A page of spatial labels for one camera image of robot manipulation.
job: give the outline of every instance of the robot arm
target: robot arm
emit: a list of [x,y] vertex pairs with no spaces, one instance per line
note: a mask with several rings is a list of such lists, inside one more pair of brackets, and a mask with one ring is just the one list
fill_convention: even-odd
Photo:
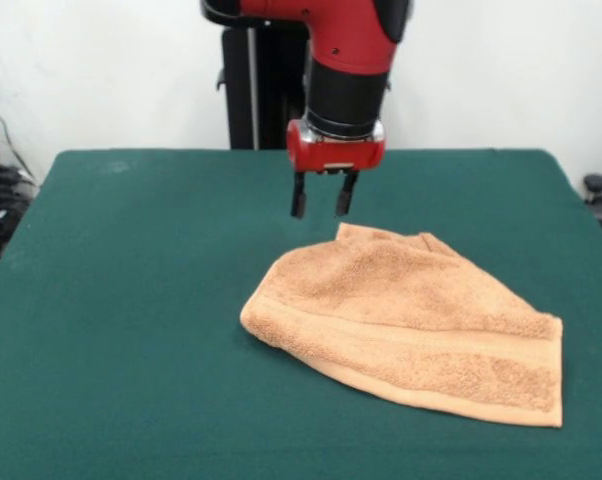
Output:
[[306,112],[290,122],[287,134],[295,170],[292,215],[303,216],[306,172],[338,171],[347,176],[337,214],[347,214],[359,171],[383,157],[379,113],[412,0],[206,0],[206,6],[221,15],[307,25]]

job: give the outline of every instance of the towel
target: towel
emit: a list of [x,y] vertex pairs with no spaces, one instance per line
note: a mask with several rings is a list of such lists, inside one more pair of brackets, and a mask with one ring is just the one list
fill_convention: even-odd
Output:
[[349,387],[474,419],[560,427],[560,319],[434,235],[341,224],[293,250],[241,312],[244,328]]

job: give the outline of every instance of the green felt tablecloth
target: green felt tablecloth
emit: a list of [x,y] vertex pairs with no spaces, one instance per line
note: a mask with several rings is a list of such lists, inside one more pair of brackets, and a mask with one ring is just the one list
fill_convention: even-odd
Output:
[[602,478],[602,231],[540,151],[390,152],[347,221],[430,231],[564,320],[564,427],[349,389],[252,339],[289,217],[283,152],[62,154],[0,262],[0,479]]

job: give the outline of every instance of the table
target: table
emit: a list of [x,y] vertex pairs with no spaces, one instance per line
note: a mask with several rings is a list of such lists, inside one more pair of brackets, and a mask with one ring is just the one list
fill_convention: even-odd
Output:
[[602,230],[556,161],[389,152],[347,221],[433,232],[563,318],[561,430],[395,405],[242,330],[341,181],[299,221],[283,152],[61,154],[0,262],[0,479],[602,478]]

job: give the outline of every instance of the black stand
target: black stand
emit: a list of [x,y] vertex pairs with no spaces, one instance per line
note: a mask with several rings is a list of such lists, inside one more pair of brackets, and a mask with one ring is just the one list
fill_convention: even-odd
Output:
[[223,17],[205,5],[203,13],[227,27],[219,84],[225,84],[230,147],[284,149],[288,122],[305,109],[307,28],[297,22]]

